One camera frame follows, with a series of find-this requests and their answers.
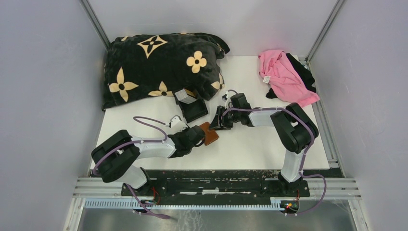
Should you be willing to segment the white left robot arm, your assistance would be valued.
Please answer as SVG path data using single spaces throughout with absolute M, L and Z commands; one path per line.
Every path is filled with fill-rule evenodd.
M 189 154 L 205 140 L 205 132 L 199 127 L 187 127 L 164 138 L 131 136 L 127 130 L 116 132 L 97 146 L 91 157 L 95 163 L 93 174 L 103 182 L 121 182 L 144 196 L 151 191 L 151 182 L 146 171 L 133 163 L 145 158 L 177 158 Z

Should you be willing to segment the brown leather card holder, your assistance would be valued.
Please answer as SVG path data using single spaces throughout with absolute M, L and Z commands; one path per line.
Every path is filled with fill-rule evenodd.
M 205 132 L 205 146 L 208 146 L 219 139 L 219 135 L 217 134 L 217 132 L 213 129 L 209 129 L 209 122 L 202 123 L 199 127 Z

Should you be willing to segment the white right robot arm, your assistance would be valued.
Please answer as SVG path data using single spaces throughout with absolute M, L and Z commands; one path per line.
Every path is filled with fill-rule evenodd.
M 272 108 L 252 108 L 244 93 L 229 91 L 218 106 L 210 130 L 229 130 L 240 122 L 247 127 L 274 127 L 285 147 L 283 167 L 278 174 L 278 191 L 291 196 L 301 189 L 305 155 L 319 135 L 316 125 L 297 103 Z

